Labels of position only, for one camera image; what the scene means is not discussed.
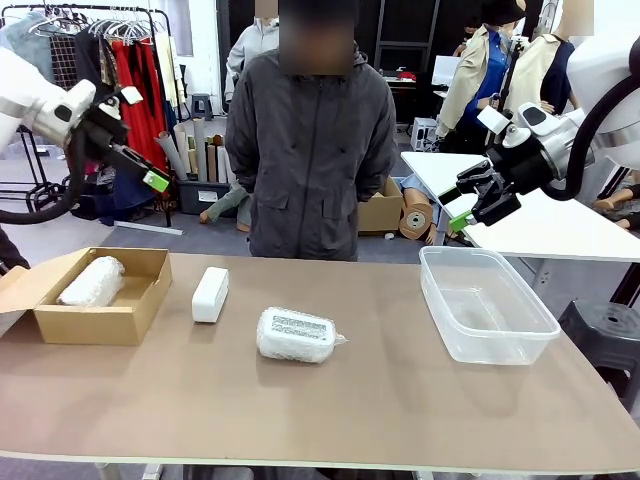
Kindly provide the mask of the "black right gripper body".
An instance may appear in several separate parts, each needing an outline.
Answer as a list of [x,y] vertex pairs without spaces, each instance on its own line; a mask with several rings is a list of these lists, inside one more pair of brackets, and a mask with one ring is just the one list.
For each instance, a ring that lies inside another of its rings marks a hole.
[[542,144],[534,137],[514,147],[495,144],[487,156],[509,192],[530,193],[554,179]]

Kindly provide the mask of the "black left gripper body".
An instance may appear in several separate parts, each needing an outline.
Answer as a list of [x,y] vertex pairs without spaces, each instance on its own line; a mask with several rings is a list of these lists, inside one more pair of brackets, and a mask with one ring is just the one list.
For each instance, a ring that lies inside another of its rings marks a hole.
[[74,127],[75,156],[107,156],[111,151],[129,153],[129,128],[110,105],[93,103]]

